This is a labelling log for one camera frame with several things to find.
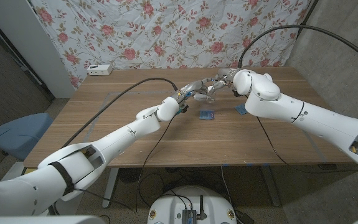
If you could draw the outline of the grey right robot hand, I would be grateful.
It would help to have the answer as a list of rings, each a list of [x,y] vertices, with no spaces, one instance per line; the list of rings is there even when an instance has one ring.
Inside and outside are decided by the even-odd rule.
[[[207,94],[212,96],[217,90],[225,86],[230,87],[237,72],[239,72],[239,69],[220,68],[212,79],[213,84],[207,88]]]

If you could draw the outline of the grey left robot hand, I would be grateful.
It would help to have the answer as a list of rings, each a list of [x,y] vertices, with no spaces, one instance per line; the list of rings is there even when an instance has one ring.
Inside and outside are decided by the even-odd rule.
[[[206,101],[208,103],[213,102],[215,99],[213,96],[207,94],[206,83],[212,82],[213,78],[204,78],[187,84],[182,87],[177,94],[172,97],[177,101],[179,106],[182,106],[186,100],[193,97],[196,101]]]

